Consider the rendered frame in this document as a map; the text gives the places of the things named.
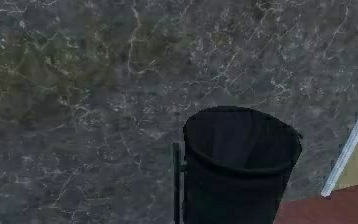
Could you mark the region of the black round waste bin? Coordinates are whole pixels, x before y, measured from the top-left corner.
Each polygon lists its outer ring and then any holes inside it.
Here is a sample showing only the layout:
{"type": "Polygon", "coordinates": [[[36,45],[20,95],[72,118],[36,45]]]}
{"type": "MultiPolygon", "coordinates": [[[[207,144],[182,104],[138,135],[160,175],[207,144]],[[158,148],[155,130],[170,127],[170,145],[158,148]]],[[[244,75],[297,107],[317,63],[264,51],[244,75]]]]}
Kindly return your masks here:
{"type": "Polygon", "coordinates": [[[203,109],[182,133],[172,144],[174,224],[273,224],[302,135],[238,106],[203,109]]]}

